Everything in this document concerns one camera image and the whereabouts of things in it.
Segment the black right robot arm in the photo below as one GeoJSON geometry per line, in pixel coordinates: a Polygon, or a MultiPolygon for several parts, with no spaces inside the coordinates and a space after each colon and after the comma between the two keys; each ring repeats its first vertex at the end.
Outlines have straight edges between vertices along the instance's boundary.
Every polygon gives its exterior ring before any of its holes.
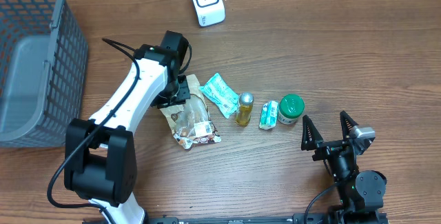
{"type": "Polygon", "coordinates": [[[387,178],[375,170],[360,171],[357,157],[367,151],[376,132],[370,126],[355,122],[345,111],[340,113],[342,138],[325,141],[313,121],[302,118],[301,149],[313,151],[312,159],[322,161],[333,184],[315,196],[302,216],[303,223],[388,223],[387,215],[378,210],[384,206],[387,178]],[[340,197],[338,205],[316,219],[309,215],[313,204],[332,190],[340,197]]]}

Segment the teal white tissue packet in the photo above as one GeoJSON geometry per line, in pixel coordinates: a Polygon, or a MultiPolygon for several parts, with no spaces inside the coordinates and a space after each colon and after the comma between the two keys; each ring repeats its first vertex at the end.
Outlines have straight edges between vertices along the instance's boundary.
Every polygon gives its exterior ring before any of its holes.
{"type": "Polygon", "coordinates": [[[278,117],[278,102],[269,101],[263,104],[259,128],[263,130],[270,130],[276,126],[278,117]]]}

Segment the yellow liquid bottle silver cap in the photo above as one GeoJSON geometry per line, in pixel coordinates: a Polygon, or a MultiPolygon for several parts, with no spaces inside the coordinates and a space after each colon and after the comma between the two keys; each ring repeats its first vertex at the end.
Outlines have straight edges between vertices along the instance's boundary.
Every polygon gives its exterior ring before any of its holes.
{"type": "Polygon", "coordinates": [[[240,126],[246,126],[250,122],[252,108],[254,105],[254,96],[250,92],[243,92],[238,98],[238,110],[236,112],[236,123],[240,126]]]}

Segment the green lid white jar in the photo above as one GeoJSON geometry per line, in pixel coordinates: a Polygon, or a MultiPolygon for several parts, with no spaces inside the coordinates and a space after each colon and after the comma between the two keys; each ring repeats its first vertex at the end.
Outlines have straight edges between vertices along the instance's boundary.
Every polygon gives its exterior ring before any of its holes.
{"type": "Polygon", "coordinates": [[[285,125],[294,124],[304,110],[303,99],[297,94],[288,94],[278,104],[278,121],[285,125]]]}

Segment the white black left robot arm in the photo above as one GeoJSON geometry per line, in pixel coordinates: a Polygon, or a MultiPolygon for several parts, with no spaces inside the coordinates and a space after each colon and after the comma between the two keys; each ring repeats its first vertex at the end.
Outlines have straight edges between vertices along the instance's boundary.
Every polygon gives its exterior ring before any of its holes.
{"type": "Polygon", "coordinates": [[[107,103],[88,120],[72,119],[65,134],[62,175],[67,190],[95,207],[104,223],[148,223],[136,201],[137,178],[134,133],[150,107],[182,105],[190,98],[187,69],[192,49],[178,32],[167,31],[160,45],[134,49],[105,42],[127,55],[132,67],[107,103]]]}

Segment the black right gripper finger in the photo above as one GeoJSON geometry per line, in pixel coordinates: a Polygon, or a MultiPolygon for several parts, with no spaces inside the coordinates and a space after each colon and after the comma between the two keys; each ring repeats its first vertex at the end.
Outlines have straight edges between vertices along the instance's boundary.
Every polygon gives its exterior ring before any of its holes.
{"type": "Polygon", "coordinates": [[[304,115],[302,118],[301,150],[315,150],[322,142],[323,138],[316,129],[316,126],[307,115],[304,115]]]}
{"type": "Polygon", "coordinates": [[[358,125],[344,110],[340,113],[342,137],[349,139],[354,134],[354,128],[358,125]]]}

